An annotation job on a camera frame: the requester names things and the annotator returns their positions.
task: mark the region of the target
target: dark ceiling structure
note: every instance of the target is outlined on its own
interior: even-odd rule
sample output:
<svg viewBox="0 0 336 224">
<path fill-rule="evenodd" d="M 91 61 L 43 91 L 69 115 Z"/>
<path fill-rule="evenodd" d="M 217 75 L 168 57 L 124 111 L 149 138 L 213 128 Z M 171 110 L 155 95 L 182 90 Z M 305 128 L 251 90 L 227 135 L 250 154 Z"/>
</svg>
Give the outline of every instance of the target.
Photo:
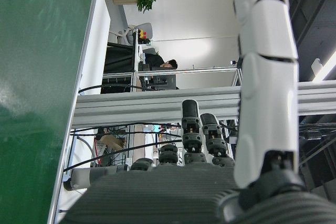
<svg viewBox="0 0 336 224">
<path fill-rule="evenodd" d="M 336 0 L 289 0 L 289 3 L 300 81 L 311 81 L 314 60 L 319 58 L 325 64 L 336 51 Z M 336 79 L 335 69 L 327 79 Z"/>
<path fill-rule="evenodd" d="M 316 58 L 325 64 L 336 51 L 336 0 L 289 0 L 290 18 L 299 55 L 299 80 L 312 81 Z M 336 79 L 336 68 L 326 80 Z M 301 124 L 336 122 L 335 114 L 301 116 Z M 316 137 L 322 131 L 300 138 L 300 174 L 307 188 L 336 201 L 336 132 Z"/>
</svg>

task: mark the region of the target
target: person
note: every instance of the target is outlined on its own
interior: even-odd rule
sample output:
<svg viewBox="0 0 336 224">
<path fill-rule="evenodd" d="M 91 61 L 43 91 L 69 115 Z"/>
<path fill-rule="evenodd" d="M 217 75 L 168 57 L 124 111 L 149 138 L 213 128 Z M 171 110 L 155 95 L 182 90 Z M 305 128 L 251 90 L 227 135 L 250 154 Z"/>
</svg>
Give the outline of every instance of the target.
<svg viewBox="0 0 336 224">
<path fill-rule="evenodd" d="M 145 54 L 145 63 L 149 64 L 149 68 L 152 70 L 152 67 L 160 68 L 175 68 L 177 69 L 176 60 L 172 59 L 167 62 L 164 62 L 160 55 L 154 54 Z"/>
</svg>

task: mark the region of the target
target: white robotic arm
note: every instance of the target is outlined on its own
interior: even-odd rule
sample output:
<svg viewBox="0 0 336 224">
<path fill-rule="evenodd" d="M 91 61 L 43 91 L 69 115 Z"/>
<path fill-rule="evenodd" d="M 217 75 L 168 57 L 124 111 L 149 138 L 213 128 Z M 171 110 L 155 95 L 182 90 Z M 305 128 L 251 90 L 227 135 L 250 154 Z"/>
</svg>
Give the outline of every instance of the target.
<svg viewBox="0 0 336 224">
<path fill-rule="evenodd" d="M 298 169 L 297 51 L 288 0 L 234 0 L 243 58 L 234 171 L 241 188 L 269 170 L 270 158 Z"/>
</svg>

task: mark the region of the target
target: chair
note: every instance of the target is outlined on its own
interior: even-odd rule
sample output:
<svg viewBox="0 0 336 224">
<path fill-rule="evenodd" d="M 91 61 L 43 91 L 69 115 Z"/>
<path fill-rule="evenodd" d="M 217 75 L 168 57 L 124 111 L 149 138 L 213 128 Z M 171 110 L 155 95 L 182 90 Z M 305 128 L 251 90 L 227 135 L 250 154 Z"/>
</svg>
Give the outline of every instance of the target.
<svg viewBox="0 0 336 224">
<path fill-rule="evenodd" d="M 135 28 L 144 30 L 147 33 L 146 38 L 152 39 L 153 29 L 152 29 L 151 23 L 144 23 L 144 24 L 137 25 L 137 26 L 128 25 L 128 28 L 125 29 L 124 31 L 119 31 L 118 33 L 116 33 L 115 31 L 110 31 L 110 33 L 115 34 L 118 37 L 119 44 L 131 46 L 133 45 L 132 33 Z"/>
</svg>

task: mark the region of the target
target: black cable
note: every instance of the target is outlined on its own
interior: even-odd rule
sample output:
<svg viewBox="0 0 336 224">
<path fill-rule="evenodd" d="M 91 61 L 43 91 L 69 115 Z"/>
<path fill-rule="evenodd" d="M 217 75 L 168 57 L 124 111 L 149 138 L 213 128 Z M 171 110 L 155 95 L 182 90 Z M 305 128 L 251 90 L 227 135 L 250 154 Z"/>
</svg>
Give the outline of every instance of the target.
<svg viewBox="0 0 336 224">
<path fill-rule="evenodd" d="M 177 129 L 177 134 L 179 133 L 179 130 L 180 130 L 180 129 Z M 177 136 L 176 136 L 173 140 L 175 140 L 176 138 L 177 138 Z"/>
<path fill-rule="evenodd" d="M 162 125 L 162 126 L 171 126 L 171 127 L 178 127 L 181 128 L 180 125 L 175 125 L 171 123 L 146 123 L 146 122 L 136 122 L 136 123 L 128 123 L 128 124 L 118 124 L 118 125 L 107 125 L 107 126 L 96 126 L 96 127 L 91 127 L 91 128 L 86 128 L 86 129 L 80 129 L 80 130 L 73 130 L 70 133 L 74 132 L 80 132 L 80 131 L 88 131 L 88 130 L 95 130 L 99 128 L 111 128 L 111 127 L 121 127 L 121 126 L 130 126 L 130 125 L 137 125 L 137 124 L 144 124 L 144 125 Z"/>
<path fill-rule="evenodd" d="M 336 126 L 336 123 L 300 123 L 300 126 Z"/>
<path fill-rule="evenodd" d="M 97 88 L 105 88 L 105 87 L 130 87 L 130 88 L 136 88 L 136 89 L 141 89 L 144 91 L 151 91 L 150 89 L 143 89 L 142 87 L 139 86 L 133 86 L 130 84 L 116 84 L 116 83 L 107 83 L 107 84 L 102 84 L 102 85 L 96 85 L 96 86 L 91 86 L 87 87 L 85 89 L 81 89 L 78 91 L 78 93 L 90 90 L 90 89 L 97 89 Z"/>
<path fill-rule="evenodd" d="M 121 161 L 121 163 L 122 163 L 123 160 L 124 160 L 124 159 L 118 159 L 118 160 L 114 160 L 114 162 L 117 162 L 117 161 L 119 162 L 119 161 Z"/>
<path fill-rule="evenodd" d="M 164 133 L 164 132 L 143 132 L 143 131 L 134 131 L 134 132 L 125 132 L 123 134 L 127 134 L 127 135 L 130 135 L 130 134 L 165 134 L 165 135 L 169 135 L 169 136 L 179 136 L 181 137 L 180 135 L 175 135 L 175 134 L 171 134 L 171 133 Z M 106 136 L 106 135 L 112 135 L 110 133 L 102 133 L 102 134 L 70 134 L 70 136 Z"/>
<path fill-rule="evenodd" d="M 238 130 L 236 130 L 235 128 L 238 128 L 238 126 L 229 126 L 229 125 L 225 125 L 224 123 L 219 122 L 219 124 L 223 127 L 223 128 L 227 128 L 231 131 L 234 132 L 238 132 Z"/>
<path fill-rule="evenodd" d="M 299 132 L 311 132 L 311 131 L 321 131 L 321 130 L 336 130 L 336 128 L 312 128 L 306 130 L 299 130 Z"/>
<path fill-rule="evenodd" d="M 116 135 L 118 135 L 118 131 L 120 130 L 123 130 L 123 129 L 127 129 L 127 127 L 123 127 L 123 128 L 120 128 L 120 129 L 115 129 L 113 130 L 112 127 L 104 127 L 104 128 L 107 128 L 107 130 L 110 132 L 110 133 L 115 133 Z"/>
<path fill-rule="evenodd" d="M 117 156 L 115 156 L 113 159 L 110 159 L 110 162 L 108 162 L 106 166 L 110 166 L 110 165 L 112 164 L 113 161 L 116 161 L 115 159 L 116 159 L 117 157 L 119 157 L 119 155 L 120 155 L 120 153 L 119 153 Z"/>
<path fill-rule="evenodd" d="M 179 143 L 179 142 L 182 142 L 182 140 L 163 141 L 163 142 L 160 142 L 160 144 L 170 144 L 170 143 Z M 127 149 L 122 149 L 120 151 L 110 152 L 108 154 L 104 154 L 104 155 L 101 155 L 101 156 L 98 156 L 98 157 L 95 157 L 95 158 L 88 159 L 86 161 L 80 162 L 80 163 L 78 163 L 76 165 L 69 166 L 69 167 L 65 168 L 63 170 L 63 172 L 66 172 L 66 171 L 74 169 L 74 168 L 76 168 L 76 167 L 78 167 L 78 166 L 80 166 L 82 164 L 90 163 L 92 161 L 98 160 L 98 159 L 103 158 L 103 157 L 108 157 L 108 156 L 111 156 L 113 154 L 118 154 L 118 153 L 121 153 L 121 152 L 128 152 L 128 151 L 132 151 L 132 150 L 136 150 L 136 149 L 141 149 L 141 148 L 153 146 L 155 144 L 156 143 L 144 144 L 144 145 L 139 145 L 139 146 L 135 146 L 135 147 L 127 148 Z"/>
<path fill-rule="evenodd" d="M 318 125 L 318 126 L 299 126 L 300 129 L 320 129 L 320 128 L 331 128 L 336 129 L 336 126 L 334 125 Z"/>
</svg>

